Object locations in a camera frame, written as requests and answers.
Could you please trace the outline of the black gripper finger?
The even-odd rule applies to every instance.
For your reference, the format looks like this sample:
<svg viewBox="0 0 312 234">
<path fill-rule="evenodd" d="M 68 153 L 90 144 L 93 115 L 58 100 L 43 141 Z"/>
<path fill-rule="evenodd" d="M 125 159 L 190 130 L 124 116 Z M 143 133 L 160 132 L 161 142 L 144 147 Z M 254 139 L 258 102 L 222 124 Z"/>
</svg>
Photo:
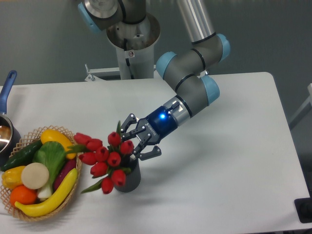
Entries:
<svg viewBox="0 0 312 234">
<path fill-rule="evenodd" d="M 137 123 L 139 119 L 133 114 L 130 113 L 123 124 L 120 127 L 121 139 L 122 141 L 127 141 L 133 138 L 141 140 L 137 133 Z"/>
<path fill-rule="evenodd" d="M 162 154 L 161 149 L 159 148 L 157 143 L 152 142 L 152 136 L 146 135 L 139 144 L 134 148 L 133 154 L 135 158 L 140 160 L 148 160 Z M 148 152 L 143 152 L 146 146 L 153 146 L 152 150 Z"/>
</svg>

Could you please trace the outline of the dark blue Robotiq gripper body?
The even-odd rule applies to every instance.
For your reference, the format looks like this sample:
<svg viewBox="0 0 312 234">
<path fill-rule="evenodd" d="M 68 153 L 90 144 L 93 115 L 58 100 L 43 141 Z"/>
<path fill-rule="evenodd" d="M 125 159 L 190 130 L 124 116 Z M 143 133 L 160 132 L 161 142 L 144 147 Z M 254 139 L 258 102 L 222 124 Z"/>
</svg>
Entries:
<svg viewBox="0 0 312 234">
<path fill-rule="evenodd" d="M 138 121 L 136 128 L 144 131 L 136 136 L 140 140 L 148 137 L 147 144 L 156 145 L 189 119 L 187 104 L 182 98 L 175 96 Z"/>
</svg>

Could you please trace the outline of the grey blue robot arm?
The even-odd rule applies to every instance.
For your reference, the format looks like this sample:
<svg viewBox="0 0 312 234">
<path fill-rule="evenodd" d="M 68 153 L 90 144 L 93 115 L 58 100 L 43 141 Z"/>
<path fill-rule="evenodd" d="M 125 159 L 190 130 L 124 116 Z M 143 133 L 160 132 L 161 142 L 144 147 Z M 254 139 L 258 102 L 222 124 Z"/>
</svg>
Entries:
<svg viewBox="0 0 312 234">
<path fill-rule="evenodd" d="M 154 60 L 154 46 L 160 36 L 157 19 L 143 0 L 83 0 L 78 10 L 94 32 L 105 31 L 115 47 L 121 79 L 152 78 L 158 72 L 175 96 L 145 118 L 129 115 L 121 127 L 123 140 L 137 138 L 133 159 L 147 160 L 161 155 L 160 141 L 214 102 L 220 95 L 217 83 L 201 73 L 224 60 L 231 47 L 217 34 L 201 0 L 179 0 L 192 48 L 183 55 L 173 52 Z"/>
</svg>

